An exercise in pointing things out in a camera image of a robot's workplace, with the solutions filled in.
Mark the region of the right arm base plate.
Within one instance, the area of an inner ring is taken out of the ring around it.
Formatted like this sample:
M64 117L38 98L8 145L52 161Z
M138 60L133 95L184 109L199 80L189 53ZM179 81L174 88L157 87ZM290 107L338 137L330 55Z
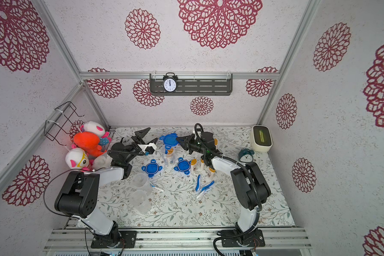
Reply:
M260 229L256 228L248 234L238 235L237 230L221 230L217 235L222 237L223 247L265 247L265 239Z

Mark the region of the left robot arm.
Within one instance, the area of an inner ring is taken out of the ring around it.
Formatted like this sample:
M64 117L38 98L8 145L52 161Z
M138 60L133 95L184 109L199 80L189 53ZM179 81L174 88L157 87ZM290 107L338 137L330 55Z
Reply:
M98 207L99 187L129 177L131 161L137 156L154 153L158 141L144 142L150 128L136 131L132 143L121 140L112 145L107 155L112 158L111 167L96 172L71 171L57 196L54 208L69 217L77 218L94 235L93 248L116 248L124 245L126 236L119 232L117 222L108 218Z

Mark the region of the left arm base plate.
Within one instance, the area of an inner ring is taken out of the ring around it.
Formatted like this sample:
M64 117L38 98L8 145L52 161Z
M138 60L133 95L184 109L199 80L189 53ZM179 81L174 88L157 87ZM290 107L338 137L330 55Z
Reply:
M93 238L90 248L106 249L106 248L124 248L132 249L137 239L136 231L118 231L112 232L110 235L97 235Z

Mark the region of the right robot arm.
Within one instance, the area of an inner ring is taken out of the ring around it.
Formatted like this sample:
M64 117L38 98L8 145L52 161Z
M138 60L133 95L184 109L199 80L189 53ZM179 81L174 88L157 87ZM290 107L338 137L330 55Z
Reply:
M271 189L255 162L240 163L219 151L211 132L195 132L178 137L178 144L189 153L198 152L204 164L216 171L230 175L235 194L241 205L240 217L234 230L222 230L220 239L244 240L256 233L262 205L271 195Z

